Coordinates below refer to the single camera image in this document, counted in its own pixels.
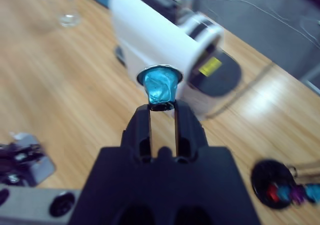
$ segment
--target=yellow label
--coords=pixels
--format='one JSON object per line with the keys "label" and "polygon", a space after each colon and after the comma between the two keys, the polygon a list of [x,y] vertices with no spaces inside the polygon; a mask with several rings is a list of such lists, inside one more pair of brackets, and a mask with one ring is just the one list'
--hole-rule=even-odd
{"label": "yellow label", "polygon": [[215,70],[217,70],[222,65],[222,62],[215,57],[210,58],[205,65],[199,68],[200,73],[209,77]]}

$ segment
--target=blue coffee capsule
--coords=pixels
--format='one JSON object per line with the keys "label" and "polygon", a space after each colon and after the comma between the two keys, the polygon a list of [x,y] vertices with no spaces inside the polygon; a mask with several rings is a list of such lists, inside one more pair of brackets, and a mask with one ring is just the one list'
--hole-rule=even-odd
{"label": "blue coffee capsule", "polygon": [[148,95],[152,111],[167,111],[174,108],[178,83],[182,74],[169,65],[151,66],[137,76]]}

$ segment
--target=glass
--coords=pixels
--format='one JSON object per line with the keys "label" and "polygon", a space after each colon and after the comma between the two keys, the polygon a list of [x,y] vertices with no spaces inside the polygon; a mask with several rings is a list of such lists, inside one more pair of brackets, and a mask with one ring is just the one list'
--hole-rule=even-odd
{"label": "glass", "polygon": [[75,27],[81,21],[76,0],[49,0],[58,22],[63,27]]}

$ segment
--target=purple keychain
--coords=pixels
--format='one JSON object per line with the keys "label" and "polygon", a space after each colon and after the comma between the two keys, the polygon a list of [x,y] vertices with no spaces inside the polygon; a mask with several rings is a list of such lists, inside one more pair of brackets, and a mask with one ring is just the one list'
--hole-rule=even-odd
{"label": "purple keychain", "polygon": [[301,205],[305,201],[306,191],[303,185],[294,186],[291,190],[290,197],[296,205]]}

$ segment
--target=wood grain surface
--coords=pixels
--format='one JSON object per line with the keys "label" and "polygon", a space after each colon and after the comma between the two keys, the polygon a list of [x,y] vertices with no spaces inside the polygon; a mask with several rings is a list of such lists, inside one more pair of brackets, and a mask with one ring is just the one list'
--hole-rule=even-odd
{"label": "wood grain surface", "polygon": [[[57,168],[40,187],[81,189],[99,149],[120,145],[123,129],[147,99],[115,58],[110,12],[93,0],[76,0],[81,23],[64,28],[54,5],[62,2],[0,0],[0,141],[10,142],[10,132],[35,135]],[[227,103],[272,61],[228,31],[224,50],[243,72]],[[151,122],[153,154],[162,146],[175,150],[174,120],[158,112]],[[202,125],[211,146],[232,151],[263,224],[320,224],[319,207],[272,211],[260,204],[250,185],[250,171],[259,159],[286,164],[319,160],[319,97],[274,65]]]}

